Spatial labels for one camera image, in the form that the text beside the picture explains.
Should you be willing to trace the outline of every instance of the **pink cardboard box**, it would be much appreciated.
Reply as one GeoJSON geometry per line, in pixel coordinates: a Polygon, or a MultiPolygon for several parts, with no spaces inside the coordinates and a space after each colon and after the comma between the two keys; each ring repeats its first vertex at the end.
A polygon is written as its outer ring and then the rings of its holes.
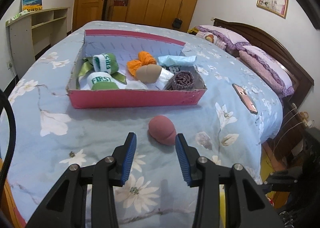
{"type": "Polygon", "coordinates": [[[184,56],[181,52],[185,43],[154,34],[122,30],[86,30],[84,45],[76,58],[66,87],[74,108],[112,108],[196,105],[207,90],[198,72],[197,81],[203,87],[187,91],[167,90],[79,90],[77,77],[83,58],[101,53],[113,53],[119,64],[119,71],[126,70],[127,61],[138,59],[138,52],[144,50],[155,58],[165,55],[184,56]]]}

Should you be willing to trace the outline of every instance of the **pink phone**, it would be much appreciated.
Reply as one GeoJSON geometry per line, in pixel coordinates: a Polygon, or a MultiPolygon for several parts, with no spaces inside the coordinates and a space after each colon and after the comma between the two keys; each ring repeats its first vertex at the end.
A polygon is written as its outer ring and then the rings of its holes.
{"type": "Polygon", "coordinates": [[[237,92],[238,96],[240,97],[241,101],[248,108],[250,113],[258,114],[258,111],[257,111],[256,107],[251,102],[250,97],[246,94],[245,90],[241,86],[238,86],[236,84],[232,84],[232,86],[236,90],[236,92],[237,92]]]}

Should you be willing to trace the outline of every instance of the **wall outlet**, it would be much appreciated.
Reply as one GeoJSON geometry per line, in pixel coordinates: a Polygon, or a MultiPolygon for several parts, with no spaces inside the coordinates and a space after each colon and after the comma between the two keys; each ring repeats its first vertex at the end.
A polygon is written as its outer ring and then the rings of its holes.
{"type": "Polygon", "coordinates": [[[13,67],[12,62],[11,62],[11,61],[8,61],[8,62],[7,62],[7,68],[10,69],[10,68],[12,68],[12,67],[13,67]]]}

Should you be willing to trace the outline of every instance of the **bedsheet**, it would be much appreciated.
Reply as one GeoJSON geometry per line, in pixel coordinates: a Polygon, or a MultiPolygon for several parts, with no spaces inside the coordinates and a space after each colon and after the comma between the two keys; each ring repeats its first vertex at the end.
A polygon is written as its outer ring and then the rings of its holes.
{"type": "MultiPolygon", "coordinates": [[[[175,148],[148,135],[148,123],[165,115],[188,144],[216,164],[243,164],[260,181],[261,142],[275,137],[282,122],[277,95],[253,71],[212,43],[169,29],[94,21],[50,48],[10,95],[16,117],[17,142],[8,181],[18,210],[28,221],[68,165],[95,164],[137,134],[137,150],[129,180],[115,188],[121,227],[191,227],[197,188],[183,181],[175,148]],[[196,106],[74,109],[66,95],[73,62],[83,44],[84,29],[123,29],[167,36],[186,43],[186,56],[208,88],[196,106]],[[258,115],[251,114],[232,84],[243,86],[258,115]]],[[[0,149],[4,157],[8,123],[1,114],[0,149]]],[[[86,226],[91,227],[90,200],[86,226]]]]}

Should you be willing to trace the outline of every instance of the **groom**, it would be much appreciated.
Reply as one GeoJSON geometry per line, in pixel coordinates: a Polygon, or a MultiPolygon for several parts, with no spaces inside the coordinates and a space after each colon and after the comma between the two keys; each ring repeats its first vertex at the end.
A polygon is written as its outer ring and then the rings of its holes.
{"type": "Polygon", "coordinates": [[[285,0],[273,0],[273,10],[282,13],[282,8],[285,5],[285,0]]]}

